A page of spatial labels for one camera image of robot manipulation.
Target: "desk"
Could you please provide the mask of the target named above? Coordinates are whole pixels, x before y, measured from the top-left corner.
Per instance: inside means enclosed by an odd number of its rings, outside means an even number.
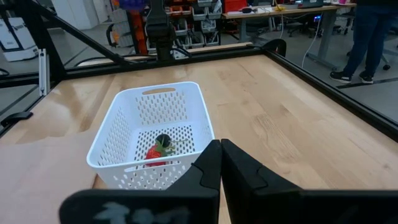
[[[239,28],[239,41],[240,42],[245,42],[248,41],[248,37],[246,36],[246,23],[249,19],[254,19],[254,18],[265,18],[269,16],[280,16],[280,15],[288,15],[288,14],[297,14],[297,13],[321,13],[323,12],[323,36],[322,36],[322,41],[319,46],[319,50],[317,54],[312,54],[308,53],[308,57],[317,61],[318,63],[321,63],[332,70],[336,70],[337,67],[333,65],[332,63],[328,62],[326,60],[326,55],[328,52],[329,48],[329,43],[331,39],[331,35],[333,32],[333,27],[335,25],[336,21],[336,12],[337,9],[341,9],[344,7],[355,7],[356,4],[347,4],[345,6],[323,6],[323,7],[318,7],[318,8],[310,8],[310,9],[288,9],[285,11],[272,11],[268,13],[261,13],[261,14],[235,14],[235,15],[228,15],[227,13],[223,14],[223,19],[240,19],[241,24]]]
[[[62,81],[0,143],[96,131],[118,92],[183,81],[200,85],[217,139],[293,183],[398,189],[398,143],[264,55]],[[105,188],[99,178],[93,187]],[[220,223],[229,223],[223,194]]]

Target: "dark round object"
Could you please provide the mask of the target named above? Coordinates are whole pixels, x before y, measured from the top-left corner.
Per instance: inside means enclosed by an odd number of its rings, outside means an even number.
[[[251,13],[252,11],[253,11],[253,9],[252,9],[252,8],[249,8],[249,7],[243,8],[243,9],[242,9],[242,12],[243,12],[243,13]]]
[[[384,70],[384,71],[388,71],[390,68],[391,68],[390,65],[385,65],[385,66],[383,66],[383,70]]]
[[[161,134],[159,136],[156,137],[156,140],[159,141],[160,143],[163,143],[163,147],[169,147],[170,143],[172,142],[172,139],[170,138],[170,136],[166,135],[166,134]]]

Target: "black cable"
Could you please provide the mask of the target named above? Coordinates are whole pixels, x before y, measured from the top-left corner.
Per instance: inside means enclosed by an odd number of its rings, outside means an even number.
[[[10,75],[10,73],[7,70],[0,68],[0,77],[6,77],[8,75]]]
[[[112,43],[111,40],[111,32],[114,24],[109,25],[109,27],[106,29],[106,40],[108,41],[109,46],[111,47],[116,47],[118,44],[116,42]]]
[[[143,56],[143,57],[149,57],[149,58],[154,58],[156,57],[155,55],[148,55],[148,54],[130,54],[130,55],[123,55],[123,57],[134,57],[134,56]],[[107,57],[92,57],[92,58],[86,58],[84,60],[79,61],[74,65],[74,67],[79,66],[83,62],[88,62],[90,60],[97,60],[97,59],[108,59]]]

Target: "black sneaker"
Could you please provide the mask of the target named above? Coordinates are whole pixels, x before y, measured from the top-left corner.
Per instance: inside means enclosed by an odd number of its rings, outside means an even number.
[[[344,74],[344,72],[331,72],[329,77],[332,80],[344,83],[344,84],[349,84],[351,83],[351,77],[347,76]]]
[[[361,74],[359,74],[359,77],[361,78],[362,83],[373,84],[373,76],[366,75],[364,72],[362,72]]]

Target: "cable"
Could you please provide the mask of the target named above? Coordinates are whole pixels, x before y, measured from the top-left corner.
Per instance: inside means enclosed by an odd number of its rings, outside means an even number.
[[[300,19],[301,17],[307,16],[307,15],[309,15],[309,13],[306,13],[306,14],[303,14],[303,15],[297,16],[297,17],[288,17],[288,16],[283,16],[283,17],[285,17],[286,19],[296,20],[296,19]]]
[[[281,12],[282,9],[279,7],[278,3],[276,0],[273,0],[273,3],[276,5],[276,8],[278,8],[278,10]]]
[[[322,18],[323,18],[323,13],[321,14],[321,18],[319,19],[319,22],[318,22],[318,27],[317,27],[317,32],[315,33],[315,37],[313,38],[313,40],[312,40],[312,43],[311,43],[310,47],[308,48],[308,50],[307,50],[307,51],[306,51],[306,53],[304,54],[303,61],[302,61],[302,63],[301,63],[301,68],[304,68],[304,61],[305,61],[305,57],[306,57],[306,56],[307,56],[307,54],[309,53],[309,51],[310,51],[310,49],[311,49],[311,47],[312,47],[313,43],[315,42],[315,40],[316,40],[316,39],[317,39],[317,37],[318,37],[319,26],[320,26],[320,24],[321,24]]]
[[[281,18],[282,18],[282,32],[280,33],[280,39],[282,38],[282,36],[283,36],[283,34],[284,34],[284,17],[283,17],[283,15],[280,15],[281,16]]]
[[[10,75],[10,73],[7,70],[0,68],[0,77],[6,77],[8,75]]]

